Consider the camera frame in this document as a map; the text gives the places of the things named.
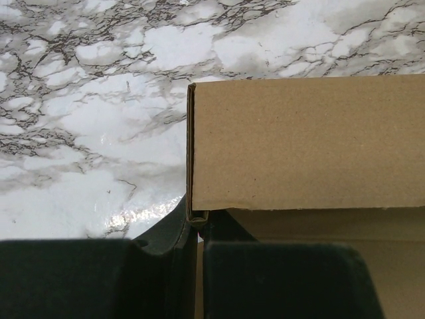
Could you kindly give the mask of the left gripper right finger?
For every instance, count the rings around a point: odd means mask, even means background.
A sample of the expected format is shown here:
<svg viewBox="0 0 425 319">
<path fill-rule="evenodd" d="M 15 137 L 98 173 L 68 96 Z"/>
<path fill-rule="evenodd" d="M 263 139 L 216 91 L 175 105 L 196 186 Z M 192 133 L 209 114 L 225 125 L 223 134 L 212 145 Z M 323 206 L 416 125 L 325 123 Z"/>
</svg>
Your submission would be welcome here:
<svg viewBox="0 0 425 319">
<path fill-rule="evenodd" d="M 204 239 L 203 317 L 251 318 L 255 301 L 250 250 L 258 241 L 228 212 L 217 211 L 201 231 Z"/>
</svg>

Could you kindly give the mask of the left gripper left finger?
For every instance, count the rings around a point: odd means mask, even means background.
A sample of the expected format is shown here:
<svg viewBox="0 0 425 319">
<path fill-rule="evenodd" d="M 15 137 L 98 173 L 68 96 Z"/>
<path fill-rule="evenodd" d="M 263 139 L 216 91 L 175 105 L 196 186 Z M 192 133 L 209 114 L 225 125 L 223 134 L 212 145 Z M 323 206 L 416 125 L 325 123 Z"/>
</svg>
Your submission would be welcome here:
<svg viewBox="0 0 425 319">
<path fill-rule="evenodd" d="M 141 249 L 137 297 L 143 318 L 194 318 L 197 231 L 187 221 L 186 198 L 134 239 Z"/>
</svg>

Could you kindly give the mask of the brown cardboard box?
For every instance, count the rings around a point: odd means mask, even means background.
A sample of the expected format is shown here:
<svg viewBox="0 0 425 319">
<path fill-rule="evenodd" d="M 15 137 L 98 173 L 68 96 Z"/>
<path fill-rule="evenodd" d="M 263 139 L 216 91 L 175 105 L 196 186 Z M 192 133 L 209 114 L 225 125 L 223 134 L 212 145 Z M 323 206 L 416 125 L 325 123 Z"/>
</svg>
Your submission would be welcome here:
<svg viewBox="0 0 425 319">
<path fill-rule="evenodd" d="M 189 85 L 186 199 L 258 241 L 251 318 L 423 318 L 424 76 Z"/>
</svg>

